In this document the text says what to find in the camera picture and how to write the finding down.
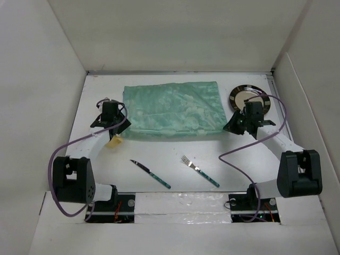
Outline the dark rimmed dinner plate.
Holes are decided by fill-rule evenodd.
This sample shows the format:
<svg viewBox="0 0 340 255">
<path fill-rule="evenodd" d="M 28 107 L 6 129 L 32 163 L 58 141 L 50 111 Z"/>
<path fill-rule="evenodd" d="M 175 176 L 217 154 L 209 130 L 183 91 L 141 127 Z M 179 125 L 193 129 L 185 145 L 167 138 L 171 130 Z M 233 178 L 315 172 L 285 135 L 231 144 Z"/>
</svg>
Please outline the dark rimmed dinner plate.
<svg viewBox="0 0 340 255">
<path fill-rule="evenodd" d="M 245 106 L 244 101 L 254 96 L 263 95 L 263 97 L 252 98 L 251 101 L 259 101 L 262 103 L 264 114 L 267 114 L 271 107 L 270 98 L 260 88 L 244 84 L 235 87 L 229 95 L 229 104 L 232 110 L 242 110 Z"/>
</svg>

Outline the yellow ceramic mug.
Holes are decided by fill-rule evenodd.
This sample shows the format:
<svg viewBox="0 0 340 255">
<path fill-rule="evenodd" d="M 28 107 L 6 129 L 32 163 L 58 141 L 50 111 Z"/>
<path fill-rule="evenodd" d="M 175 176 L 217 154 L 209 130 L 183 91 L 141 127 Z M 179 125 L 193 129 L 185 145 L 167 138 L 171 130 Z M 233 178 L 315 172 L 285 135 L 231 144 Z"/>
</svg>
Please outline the yellow ceramic mug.
<svg viewBox="0 0 340 255">
<path fill-rule="evenodd" d="M 115 148 L 123 142 L 123 138 L 120 136 L 113 136 L 111 140 L 105 144 L 107 148 Z"/>
</svg>

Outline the green satin cloth placemat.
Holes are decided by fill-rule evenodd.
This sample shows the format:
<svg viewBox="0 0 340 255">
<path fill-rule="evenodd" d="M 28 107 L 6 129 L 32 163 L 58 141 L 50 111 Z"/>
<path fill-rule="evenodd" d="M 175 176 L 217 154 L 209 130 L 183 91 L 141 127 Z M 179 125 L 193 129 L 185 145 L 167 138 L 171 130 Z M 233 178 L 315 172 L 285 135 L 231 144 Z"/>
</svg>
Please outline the green satin cloth placemat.
<svg viewBox="0 0 340 255">
<path fill-rule="evenodd" d="M 215 81 L 126 86 L 123 103 L 131 140 L 219 134 L 227 122 Z"/>
</svg>

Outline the fork with green handle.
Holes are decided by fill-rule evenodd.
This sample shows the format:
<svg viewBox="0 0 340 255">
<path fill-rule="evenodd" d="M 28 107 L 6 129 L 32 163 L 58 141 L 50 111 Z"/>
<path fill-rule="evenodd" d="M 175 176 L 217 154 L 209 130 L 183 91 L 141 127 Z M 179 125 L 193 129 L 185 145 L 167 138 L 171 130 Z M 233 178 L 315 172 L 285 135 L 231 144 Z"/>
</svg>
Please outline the fork with green handle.
<svg viewBox="0 0 340 255">
<path fill-rule="evenodd" d="M 207 180 L 209 183 L 214 185 L 215 187 L 219 188 L 220 184 L 217 183 L 215 180 L 213 180 L 210 176 L 208 176 L 205 172 L 203 172 L 199 167 L 193 164 L 192 161 L 190 161 L 185 155 L 181 157 L 181 162 L 188 166 L 189 168 L 196 171 L 199 175 L 201 175 L 205 180 Z"/>
</svg>

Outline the knife with green handle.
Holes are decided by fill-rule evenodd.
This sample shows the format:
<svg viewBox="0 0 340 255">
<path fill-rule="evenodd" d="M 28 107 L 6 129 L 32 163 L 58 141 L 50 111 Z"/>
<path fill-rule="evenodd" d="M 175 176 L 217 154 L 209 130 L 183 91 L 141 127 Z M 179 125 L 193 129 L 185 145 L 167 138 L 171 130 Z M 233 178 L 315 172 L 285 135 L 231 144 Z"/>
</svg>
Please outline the knife with green handle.
<svg viewBox="0 0 340 255">
<path fill-rule="evenodd" d="M 158 177 L 156 174 L 154 174 L 153 172 L 150 171 L 149 168 L 145 167 L 143 164 L 137 162 L 136 160 L 132 160 L 130 159 L 130 161 L 135 164 L 136 166 L 138 166 L 140 169 L 144 170 L 146 173 L 148 173 L 153 179 L 155 179 L 157 182 L 159 182 L 161 185 L 163 185 L 164 187 L 166 187 L 167 189 L 171 189 L 171 186 L 166 183 L 165 181 L 163 181 L 160 177 Z"/>
</svg>

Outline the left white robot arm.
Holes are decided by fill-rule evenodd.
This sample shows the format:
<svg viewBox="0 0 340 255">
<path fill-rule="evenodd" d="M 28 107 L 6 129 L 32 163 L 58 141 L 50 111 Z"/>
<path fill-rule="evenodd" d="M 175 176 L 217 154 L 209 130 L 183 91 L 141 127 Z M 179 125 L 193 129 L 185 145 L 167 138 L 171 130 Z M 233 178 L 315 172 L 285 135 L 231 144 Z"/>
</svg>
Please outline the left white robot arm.
<svg viewBox="0 0 340 255">
<path fill-rule="evenodd" d="M 90 125 L 89 134 L 66 144 L 69 154 L 53 154 L 49 162 L 49 183 L 58 202 L 90 204 L 100 202 L 106 210 L 118 206 L 116 186 L 95 181 L 91 162 L 113 137 L 130 125 L 127 110 L 121 102 L 103 99 L 97 104 L 100 114 Z"/>
</svg>

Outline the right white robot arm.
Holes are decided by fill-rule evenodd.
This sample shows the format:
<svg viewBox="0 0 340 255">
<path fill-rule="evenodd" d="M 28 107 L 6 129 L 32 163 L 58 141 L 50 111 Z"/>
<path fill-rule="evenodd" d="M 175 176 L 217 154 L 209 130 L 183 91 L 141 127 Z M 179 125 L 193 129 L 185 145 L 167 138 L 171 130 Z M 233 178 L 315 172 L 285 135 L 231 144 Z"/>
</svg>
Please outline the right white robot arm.
<svg viewBox="0 0 340 255">
<path fill-rule="evenodd" d="M 321 194 L 323 186 L 319 153 L 302 148 L 280 133 L 273 121 L 264 118 L 261 102 L 246 102 L 242 110 L 234 112 L 224 130 L 237 135 L 247 132 L 279 160 L 276 179 L 250 184 L 245 202 L 251 209 L 258 209 L 267 198 Z"/>
</svg>

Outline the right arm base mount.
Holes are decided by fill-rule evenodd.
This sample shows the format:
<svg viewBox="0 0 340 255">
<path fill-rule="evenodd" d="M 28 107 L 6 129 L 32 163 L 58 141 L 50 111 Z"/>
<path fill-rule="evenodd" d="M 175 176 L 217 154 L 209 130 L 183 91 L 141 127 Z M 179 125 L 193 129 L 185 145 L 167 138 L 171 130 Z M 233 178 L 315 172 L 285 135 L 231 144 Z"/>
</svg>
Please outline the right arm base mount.
<svg viewBox="0 0 340 255">
<path fill-rule="evenodd" d="M 232 223 L 281 222 L 276 198 L 259 200 L 252 184 L 246 191 L 229 193 L 224 207 L 230 211 Z"/>
</svg>

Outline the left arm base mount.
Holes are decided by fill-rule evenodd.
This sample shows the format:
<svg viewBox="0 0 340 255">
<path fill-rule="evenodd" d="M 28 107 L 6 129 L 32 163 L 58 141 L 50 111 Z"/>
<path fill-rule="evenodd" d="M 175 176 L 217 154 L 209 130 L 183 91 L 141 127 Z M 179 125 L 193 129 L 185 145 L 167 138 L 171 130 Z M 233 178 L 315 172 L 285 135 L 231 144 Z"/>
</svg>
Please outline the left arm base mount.
<svg viewBox="0 0 340 255">
<path fill-rule="evenodd" d="M 134 223 L 135 193 L 118 193 L 114 202 L 98 201 L 94 210 L 88 207 L 85 222 L 98 224 L 130 224 Z"/>
</svg>

